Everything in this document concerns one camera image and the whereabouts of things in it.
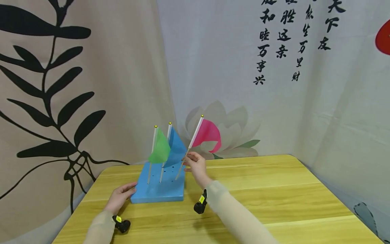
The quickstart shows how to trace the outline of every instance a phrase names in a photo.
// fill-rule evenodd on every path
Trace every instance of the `blue foam block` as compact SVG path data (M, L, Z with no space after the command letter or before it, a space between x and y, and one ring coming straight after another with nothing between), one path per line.
M160 183L162 164L152 164L150 182L147 183L150 163L144 164L136 186L136 193L131 196L132 203L157 203L168 201L183 201L184 199L184 167L179 177L180 164L164 168L163 179Z

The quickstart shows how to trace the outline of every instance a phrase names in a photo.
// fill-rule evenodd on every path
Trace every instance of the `blue flag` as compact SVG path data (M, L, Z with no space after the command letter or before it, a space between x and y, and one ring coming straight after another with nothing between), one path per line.
M169 153L167 162L164 164L163 168L167 168L169 166L181 163L181 160L187 152L187 148L184 146L184 143L180 139L179 135L176 133L173 126L171 129L168 143L171 147L171 151Z

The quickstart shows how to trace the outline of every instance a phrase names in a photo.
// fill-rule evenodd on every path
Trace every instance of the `hand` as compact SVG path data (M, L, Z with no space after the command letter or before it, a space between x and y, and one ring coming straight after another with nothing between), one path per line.
M207 176L206 173L206 160L204 157L200 156L199 153L191 151L184 158L184 164L190 166L191 168L185 168L185 172L191 172L195 178L196 183L202 188L205 189L208 184L213 180Z
M108 199L103 211L109 211L112 215L117 215L124 202L135 193L136 185L137 182L133 182L116 188Z

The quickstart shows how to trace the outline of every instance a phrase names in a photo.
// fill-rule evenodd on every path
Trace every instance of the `curtain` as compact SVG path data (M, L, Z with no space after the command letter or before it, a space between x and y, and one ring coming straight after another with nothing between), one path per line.
M390 239L386 0L157 0L179 133L208 159L292 154Z
M175 120L157 4L5 0L0 31L0 243L51 243Z

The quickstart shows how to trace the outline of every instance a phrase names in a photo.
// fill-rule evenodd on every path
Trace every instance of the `sleeve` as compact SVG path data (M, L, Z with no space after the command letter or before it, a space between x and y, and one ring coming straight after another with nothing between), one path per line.
M114 228L115 222L112 219L112 213L101 212L89 226L84 244L110 244Z
M265 226L230 195L221 183L218 181L211 182L206 187L206 191L207 203L210 208L240 243L278 243Z

